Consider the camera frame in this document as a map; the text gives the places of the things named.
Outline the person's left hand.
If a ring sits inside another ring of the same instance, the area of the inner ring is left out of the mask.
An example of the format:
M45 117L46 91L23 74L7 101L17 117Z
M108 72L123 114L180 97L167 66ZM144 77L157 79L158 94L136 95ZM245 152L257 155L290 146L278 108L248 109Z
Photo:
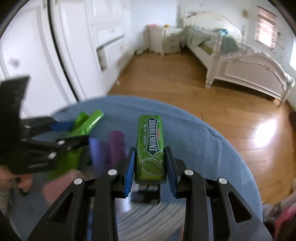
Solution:
M27 194L33 186L33 174L14 174L7 166L1 165L1 196L6 196L13 187Z

